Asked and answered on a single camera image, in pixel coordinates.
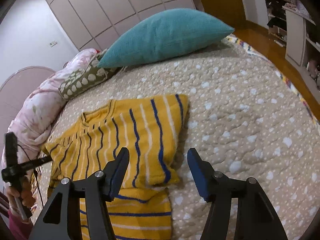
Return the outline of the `pink sleeve forearm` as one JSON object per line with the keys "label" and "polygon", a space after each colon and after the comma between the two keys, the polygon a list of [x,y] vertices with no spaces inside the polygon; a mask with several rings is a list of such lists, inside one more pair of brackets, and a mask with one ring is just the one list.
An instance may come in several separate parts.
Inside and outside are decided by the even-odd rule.
{"label": "pink sleeve forearm", "polygon": [[12,213],[9,214],[9,229],[16,240],[28,240],[31,231],[34,227],[31,220],[23,221],[19,215]]}

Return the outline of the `person's left hand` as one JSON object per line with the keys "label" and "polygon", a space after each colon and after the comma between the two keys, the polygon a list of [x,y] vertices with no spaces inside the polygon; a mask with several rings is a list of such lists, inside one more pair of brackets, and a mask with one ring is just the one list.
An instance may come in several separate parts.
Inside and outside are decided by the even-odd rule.
{"label": "person's left hand", "polygon": [[21,217],[21,213],[17,207],[16,200],[21,199],[21,203],[23,206],[31,209],[31,207],[35,204],[35,198],[31,192],[31,185],[27,177],[23,177],[20,179],[20,183],[22,186],[21,191],[16,190],[14,187],[10,186],[9,183],[5,185],[5,191],[7,198],[9,200],[10,211],[16,217]]}

